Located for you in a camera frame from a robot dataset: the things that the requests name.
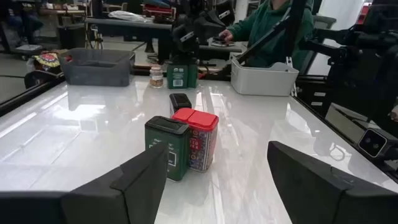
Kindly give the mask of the black keyboard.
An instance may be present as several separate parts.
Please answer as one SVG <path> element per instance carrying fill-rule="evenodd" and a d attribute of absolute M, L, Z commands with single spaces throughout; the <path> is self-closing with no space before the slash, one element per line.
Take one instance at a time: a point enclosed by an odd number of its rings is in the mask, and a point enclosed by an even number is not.
<path fill-rule="evenodd" d="M 223 39 L 217 39 L 214 38 L 211 41 L 211 45 L 214 47 L 234 47 L 235 43 L 234 42 L 227 42 Z"/>

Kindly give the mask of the small dark grey block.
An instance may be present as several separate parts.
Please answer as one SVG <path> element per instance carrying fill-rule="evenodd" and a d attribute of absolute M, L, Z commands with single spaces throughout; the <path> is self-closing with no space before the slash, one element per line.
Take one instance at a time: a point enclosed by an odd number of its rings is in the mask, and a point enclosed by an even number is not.
<path fill-rule="evenodd" d="M 196 88 L 198 67 L 196 65 L 168 65 L 167 87 L 169 89 Z"/>

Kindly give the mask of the person's hand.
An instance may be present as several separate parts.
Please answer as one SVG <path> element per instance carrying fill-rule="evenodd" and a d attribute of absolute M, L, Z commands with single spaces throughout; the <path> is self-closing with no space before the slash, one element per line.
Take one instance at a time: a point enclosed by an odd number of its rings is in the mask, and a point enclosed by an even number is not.
<path fill-rule="evenodd" d="M 233 41 L 233 35 L 230 30 L 225 29 L 224 31 L 220 32 L 218 35 L 219 39 L 224 42 L 231 42 Z"/>

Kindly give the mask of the grey office chair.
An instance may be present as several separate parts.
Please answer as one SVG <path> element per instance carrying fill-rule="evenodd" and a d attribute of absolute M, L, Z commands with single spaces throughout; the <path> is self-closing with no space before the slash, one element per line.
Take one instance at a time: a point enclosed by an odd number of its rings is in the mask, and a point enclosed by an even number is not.
<path fill-rule="evenodd" d="M 326 16 L 314 16 L 313 21 L 315 26 L 313 31 L 313 37 L 315 39 L 321 40 L 333 38 L 333 34 L 330 29 L 336 23 L 335 18 Z"/>

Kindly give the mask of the grey desk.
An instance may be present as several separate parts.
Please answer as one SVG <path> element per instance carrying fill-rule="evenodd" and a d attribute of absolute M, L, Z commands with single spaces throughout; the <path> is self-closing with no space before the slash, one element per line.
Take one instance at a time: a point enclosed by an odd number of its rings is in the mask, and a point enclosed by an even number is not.
<path fill-rule="evenodd" d="M 85 19 L 85 22 L 88 25 L 96 25 L 98 32 L 101 34 L 130 35 L 143 40 L 157 39 L 159 62 L 170 58 L 172 51 L 172 26 L 170 24 L 155 24 L 152 21 L 133 22 L 117 19 L 96 19 L 92 17 Z M 231 52 L 241 53 L 242 51 L 242 47 L 238 44 L 228 47 L 217 47 L 210 43 L 199 45 L 200 56 L 203 56 L 205 60 L 213 58 L 228 60 Z"/>

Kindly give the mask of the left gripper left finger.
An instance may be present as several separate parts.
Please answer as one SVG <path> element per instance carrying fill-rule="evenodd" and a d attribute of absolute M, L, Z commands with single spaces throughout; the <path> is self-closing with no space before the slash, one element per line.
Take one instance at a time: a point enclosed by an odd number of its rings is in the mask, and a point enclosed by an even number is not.
<path fill-rule="evenodd" d="M 167 156 L 160 142 L 70 192 L 0 192 L 0 224 L 154 224 Z"/>

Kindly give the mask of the clear plastic sheet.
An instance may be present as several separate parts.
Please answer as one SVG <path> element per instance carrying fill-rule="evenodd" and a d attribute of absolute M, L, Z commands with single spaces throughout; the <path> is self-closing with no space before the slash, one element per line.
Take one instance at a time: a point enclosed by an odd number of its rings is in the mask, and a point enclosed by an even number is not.
<path fill-rule="evenodd" d="M 147 22 L 147 19 L 142 15 L 127 11 L 112 11 L 108 14 L 108 17 L 131 22 Z"/>

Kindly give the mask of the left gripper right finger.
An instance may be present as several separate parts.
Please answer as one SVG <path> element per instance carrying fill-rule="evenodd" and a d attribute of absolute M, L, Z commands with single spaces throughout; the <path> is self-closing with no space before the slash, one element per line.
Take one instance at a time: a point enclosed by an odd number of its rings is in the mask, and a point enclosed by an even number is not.
<path fill-rule="evenodd" d="M 278 141 L 267 160 L 292 224 L 398 224 L 396 192 Z"/>

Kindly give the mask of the light grey plastic bin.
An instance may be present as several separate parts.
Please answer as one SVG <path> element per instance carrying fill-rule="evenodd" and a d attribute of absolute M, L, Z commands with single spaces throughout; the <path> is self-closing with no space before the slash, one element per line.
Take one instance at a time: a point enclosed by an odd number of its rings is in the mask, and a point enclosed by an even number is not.
<path fill-rule="evenodd" d="M 281 62 L 257 68 L 231 60 L 231 84 L 242 95 L 289 96 L 298 74 L 298 70 Z"/>

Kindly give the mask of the red smoked paprika tin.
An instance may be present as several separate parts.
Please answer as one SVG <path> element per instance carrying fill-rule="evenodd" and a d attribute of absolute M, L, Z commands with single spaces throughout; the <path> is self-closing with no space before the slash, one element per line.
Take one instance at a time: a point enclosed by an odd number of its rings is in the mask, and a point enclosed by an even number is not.
<path fill-rule="evenodd" d="M 189 167 L 206 172 L 213 162 L 219 117 L 191 108 L 181 108 L 172 119 L 189 125 Z"/>

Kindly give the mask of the floral patterned cloth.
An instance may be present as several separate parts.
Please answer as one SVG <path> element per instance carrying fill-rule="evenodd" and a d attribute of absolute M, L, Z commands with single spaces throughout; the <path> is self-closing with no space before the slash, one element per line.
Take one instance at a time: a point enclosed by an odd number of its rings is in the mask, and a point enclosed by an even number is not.
<path fill-rule="evenodd" d="M 34 55 L 32 58 L 45 67 L 55 68 L 60 66 L 58 54 L 54 52 Z"/>

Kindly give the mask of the dark grey plastic bin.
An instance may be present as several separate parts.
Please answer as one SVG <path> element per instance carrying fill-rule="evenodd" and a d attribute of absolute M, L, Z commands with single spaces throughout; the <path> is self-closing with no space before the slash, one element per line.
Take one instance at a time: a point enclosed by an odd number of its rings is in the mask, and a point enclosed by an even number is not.
<path fill-rule="evenodd" d="M 74 48 L 57 55 L 70 85 L 118 86 L 130 84 L 135 52 Z"/>

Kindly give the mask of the glass spice jar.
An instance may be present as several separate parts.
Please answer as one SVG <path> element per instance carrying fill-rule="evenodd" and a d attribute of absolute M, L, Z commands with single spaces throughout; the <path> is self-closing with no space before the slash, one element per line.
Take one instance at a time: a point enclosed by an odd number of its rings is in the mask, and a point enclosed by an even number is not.
<path fill-rule="evenodd" d="M 164 75 L 160 67 L 152 67 L 150 69 L 150 86 L 152 88 L 162 88 L 164 84 Z"/>

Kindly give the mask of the green spice tin black lid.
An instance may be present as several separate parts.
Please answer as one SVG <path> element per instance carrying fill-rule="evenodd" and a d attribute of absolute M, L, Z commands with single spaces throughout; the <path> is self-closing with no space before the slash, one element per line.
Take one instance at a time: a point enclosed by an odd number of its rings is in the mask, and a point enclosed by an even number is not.
<path fill-rule="evenodd" d="M 188 170 L 189 134 L 187 123 L 164 116 L 154 116 L 145 123 L 146 149 L 159 143 L 167 145 L 167 178 L 175 182 L 180 182 Z"/>
<path fill-rule="evenodd" d="M 170 117 L 172 117 L 181 108 L 192 108 L 188 96 L 184 93 L 172 93 L 170 98 Z"/>

